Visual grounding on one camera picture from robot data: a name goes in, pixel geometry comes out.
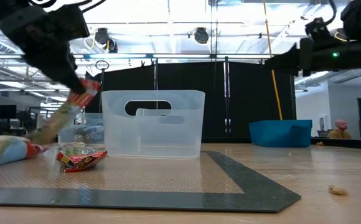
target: food crumb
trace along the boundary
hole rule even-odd
[[[335,185],[329,186],[329,192],[335,195],[349,195],[349,191],[342,187],[336,187]]]

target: black curtain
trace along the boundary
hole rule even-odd
[[[95,77],[87,76],[87,78],[100,82],[102,74]],[[85,108],[86,113],[101,113],[99,105],[102,90],[154,90],[154,66],[105,72],[102,87],[93,101]]]
[[[224,138],[223,62],[158,65],[158,90],[199,90],[205,93],[203,138]]]
[[[283,119],[296,119],[293,75],[275,71]],[[271,70],[262,65],[229,62],[231,137],[249,138],[250,122],[279,119]]]

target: wooden table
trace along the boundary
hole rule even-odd
[[[204,144],[203,149],[226,154],[302,199],[278,214],[0,207],[0,223],[361,223],[361,149],[249,144]],[[350,195],[329,194],[331,184],[345,187]]]

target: blue bin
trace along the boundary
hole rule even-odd
[[[250,123],[251,141],[263,147],[308,147],[312,120],[257,121]]]

